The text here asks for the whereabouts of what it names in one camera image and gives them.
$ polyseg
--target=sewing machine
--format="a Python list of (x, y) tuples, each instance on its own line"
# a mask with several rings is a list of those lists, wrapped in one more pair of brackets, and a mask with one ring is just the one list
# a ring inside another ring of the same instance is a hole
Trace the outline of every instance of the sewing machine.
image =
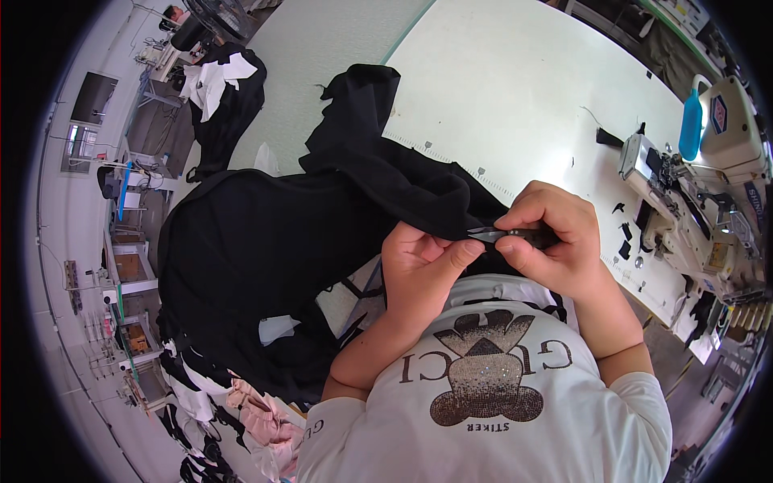
[(641, 250), (655, 250), (693, 279), (688, 292), (709, 291), (727, 305), (759, 302), (770, 145), (738, 78), (723, 79), (699, 99), (700, 151), (692, 162), (661, 152), (643, 134), (623, 145), (620, 176), (646, 203), (637, 219)]

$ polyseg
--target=pink garment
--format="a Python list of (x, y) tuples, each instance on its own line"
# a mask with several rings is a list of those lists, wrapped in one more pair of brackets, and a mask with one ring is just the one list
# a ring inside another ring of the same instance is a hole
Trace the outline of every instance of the pink garment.
[(253, 461), (272, 481), (295, 470), (303, 429), (286, 421), (287, 414), (268, 395), (262, 396), (242, 379), (232, 379), (226, 405), (239, 409), (239, 421), (257, 443)]

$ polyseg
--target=small scissors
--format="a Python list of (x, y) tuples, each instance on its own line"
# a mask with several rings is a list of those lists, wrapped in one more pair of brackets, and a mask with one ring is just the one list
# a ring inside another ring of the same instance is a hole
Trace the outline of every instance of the small scissors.
[(514, 228), (513, 230), (500, 230), (493, 226), (484, 226), (482, 228), (467, 230), (467, 233), (471, 238), (476, 238), (477, 240), (489, 243), (494, 243), (503, 236), (520, 236), (538, 250), (545, 250), (561, 242), (561, 238), (547, 227), (537, 229)]

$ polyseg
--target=person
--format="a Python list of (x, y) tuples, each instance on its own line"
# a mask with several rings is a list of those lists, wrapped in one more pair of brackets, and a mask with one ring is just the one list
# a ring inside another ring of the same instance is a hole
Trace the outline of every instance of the person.
[(186, 12), (177, 5), (170, 5), (166, 8), (166, 10), (164, 10), (164, 16), (167, 19), (170, 19), (173, 22), (177, 22), (180, 25), (182, 25), (190, 15), (191, 12)]
[(161, 22), (158, 23), (158, 29), (162, 30), (163, 32), (174, 32), (175, 24), (171, 23), (169, 20), (182, 25), (184, 21), (188, 19), (190, 14), (191, 12), (186, 12), (176, 5), (170, 5), (166, 8), (166, 10), (164, 10), (163, 15), (166, 17), (166, 19), (162, 19)]
[(539, 223), (562, 242), (495, 244), (528, 278), (459, 278), (481, 242), (397, 224), (386, 311), (334, 359), (298, 483), (664, 479), (669, 411), (593, 205), (535, 181), (495, 226)]

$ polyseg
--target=white t-shirt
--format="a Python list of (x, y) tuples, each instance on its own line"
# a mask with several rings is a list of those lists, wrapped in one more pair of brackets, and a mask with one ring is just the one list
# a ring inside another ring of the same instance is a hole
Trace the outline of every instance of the white t-shirt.
[(460, 294), (481, 299), (469, 298), (471, 286), (501, 295), (511, 282), (534, 284), (501, 275), (457, 282), (367, 403), (312, 407), (297, 482), (662, 481), (672, 428), (657, 379), (633, 372), (607, 388), (557, 315), (519, 301), (463, 305)]

